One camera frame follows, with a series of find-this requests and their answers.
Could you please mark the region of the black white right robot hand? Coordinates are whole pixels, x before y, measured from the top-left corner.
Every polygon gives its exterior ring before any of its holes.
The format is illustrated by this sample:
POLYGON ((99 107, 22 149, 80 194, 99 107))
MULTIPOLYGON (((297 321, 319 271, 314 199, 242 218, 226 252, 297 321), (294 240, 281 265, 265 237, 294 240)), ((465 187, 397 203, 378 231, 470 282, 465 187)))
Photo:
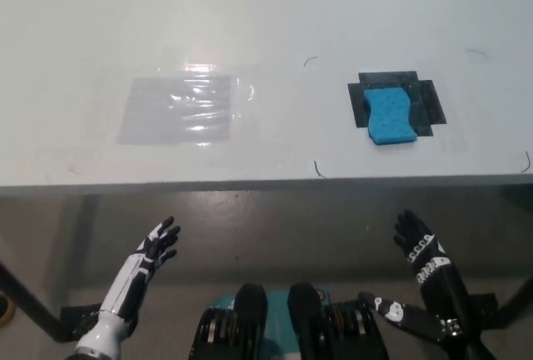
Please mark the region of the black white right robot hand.
POLYGON ((423 309, 375 293, 358 298, 395 328, 442 342, 481 333, 458 268, 438 237, 411 210, 397 217, 394 242, 404 253, 419 284, 423 309))

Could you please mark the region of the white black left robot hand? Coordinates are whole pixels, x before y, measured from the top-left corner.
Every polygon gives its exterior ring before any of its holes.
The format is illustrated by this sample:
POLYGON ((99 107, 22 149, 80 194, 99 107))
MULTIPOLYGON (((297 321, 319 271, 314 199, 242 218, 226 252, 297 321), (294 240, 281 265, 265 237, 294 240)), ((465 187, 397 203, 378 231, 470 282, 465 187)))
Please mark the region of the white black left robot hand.
POLYGON ((110 313, 126 324, 137 317, 155 272, 177 255, 173 245, 178 241, 181 227, 173 223, 174 217, 158 223, 127 257, 102 302, 100 313, 110 313))

